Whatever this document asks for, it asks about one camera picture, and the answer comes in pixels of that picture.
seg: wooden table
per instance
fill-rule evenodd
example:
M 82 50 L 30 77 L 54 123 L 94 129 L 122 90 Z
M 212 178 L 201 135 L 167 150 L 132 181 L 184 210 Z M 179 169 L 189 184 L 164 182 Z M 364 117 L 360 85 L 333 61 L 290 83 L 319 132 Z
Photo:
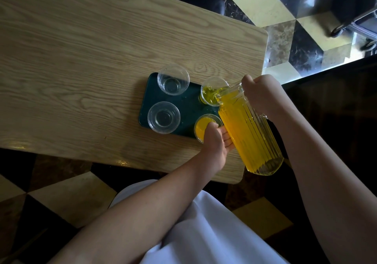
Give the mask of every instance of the wooden table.
M 172 171 L 192 138 L 138 123 L 150 73 L 261 74 L 267 33 L 177 0 L 0 0 L 0 147 Z M 213 180 L 237 183 L 234 150 Z

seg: plastic cup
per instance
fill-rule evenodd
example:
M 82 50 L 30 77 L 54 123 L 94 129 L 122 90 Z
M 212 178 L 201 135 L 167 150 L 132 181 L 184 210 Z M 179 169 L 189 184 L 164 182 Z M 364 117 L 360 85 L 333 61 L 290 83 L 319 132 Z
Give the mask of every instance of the plastic cup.
M 214 114 L 205 114 L 203 116 L 200 116 L 199 119 L 196 120 L 196 122 L 195 122 L 194 133 L 195 133 L 195 137 L 201 143 L 203 143 L 203 141 L 204 141 L 205 128 L 207 128 L 207 125 L 210 122 L 215 122 L 215 123 L 219 124 L 219 127 L 224 125 L 222 123 L 222 120 Z
M 182 66 L 172 63 L 161 69 L 157 76 L 160 89 L 168 95 L 180 95 L 190 84 L 189 73 Z
M 158 102 L 148 112 L 149 127 L 160 134 L 172 133 L 181 122 L 178 108 L 170 102 Z
M 200 100 L 204 104 L 219 107 L 220 104 L 217 102 L 215 95 L 217 94 L 219 89 L 228 86 L 228 82 L 226 82 L 223 78 L 212 76 L 203 82 L 200 88 Z

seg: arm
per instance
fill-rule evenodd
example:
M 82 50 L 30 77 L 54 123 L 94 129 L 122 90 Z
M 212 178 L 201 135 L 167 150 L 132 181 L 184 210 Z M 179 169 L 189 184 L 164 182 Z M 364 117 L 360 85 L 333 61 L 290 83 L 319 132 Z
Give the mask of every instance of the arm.
M 242 80 L 278 129 L 310 223 L 331 263 L 377 263 L 377 198 L 299 113 L 270 75 Z
M 223 168 L 234 145 L 210 123 L 199 154 L 116 204 L 79 232 L 50 263 L 130 263 L 156 245 Z

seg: person's left arm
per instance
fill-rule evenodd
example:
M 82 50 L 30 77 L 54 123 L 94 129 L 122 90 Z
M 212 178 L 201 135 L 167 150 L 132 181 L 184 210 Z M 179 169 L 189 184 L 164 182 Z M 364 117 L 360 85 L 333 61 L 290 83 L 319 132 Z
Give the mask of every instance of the person's left arm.
M 50 263 L 130 263 L 156 245 L 225 165 L 234 145 L 211 122 L 203 148 L 159 181 L 119 202 L 80 231 Z

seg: dark teal serving tray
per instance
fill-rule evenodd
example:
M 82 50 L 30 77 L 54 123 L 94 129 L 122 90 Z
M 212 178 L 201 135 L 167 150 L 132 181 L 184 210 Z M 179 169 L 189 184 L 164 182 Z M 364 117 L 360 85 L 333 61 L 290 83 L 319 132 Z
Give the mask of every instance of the dark teal serving tray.
M 181 95 L 171 96 L 165 94 L 157 84 L 157 72 L 152 73 L 147 82 L 143 103 L 141 104 L 139 123 L 145 128 L 150 128 L 148 124 L 149 109 L 160 101 L 167 101 L 177 106 L 181 114 L 181 123 L 171 134 L 195 138 L 194 126 L 196 120 L 204 114 L 214 114 L 219 116 L 219 107 L 203 104 L 199 99 L 201 85 L 190 82 L 187 90 Z

